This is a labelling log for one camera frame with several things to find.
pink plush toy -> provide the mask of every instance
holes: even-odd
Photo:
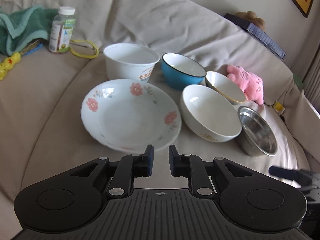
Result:
[[[255,101],[258,105],[263,105],[262,78],[241,67],[232,65],[227,66],[227,72],[227,77],[240,87],[247,99]]]

yellow hair tie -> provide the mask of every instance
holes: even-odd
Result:
[[[99,55],[99,49],[92,41],[87,41],[87,40],[83,40],[83,41],[81,41],[81,40],[70,40],[70,41],[74,42],[74,43],[87,42],[87,43],[91,44],[93,49],[94,49],[94,55],[85,55],[85,54],[80,54],[80,53],[76,52],[73,48],[69,47],[70,52],[73,55],[77,56],[77,57],[93,59],[93,58],[96,58]]]

white plastic tub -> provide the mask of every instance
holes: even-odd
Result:
[[[131,43],[117,43],[103,50],[107,75],[112,79],[136,79],[147,82],[159,55],[148,47]]]

white wall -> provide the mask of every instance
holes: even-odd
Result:
[[[220,14],[254,11],[267,22],[266,33],[287,53],[284,62],[291,67],[310,31],[320,0],[314,0],[308,18],[291,0],[191,0]]]

blue enamel bowl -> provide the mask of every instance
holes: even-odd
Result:
[[[206,76],[198,62],[177,53],[163,54],[161,69],[167,84],[181,91],[188,85],[199,84]]]

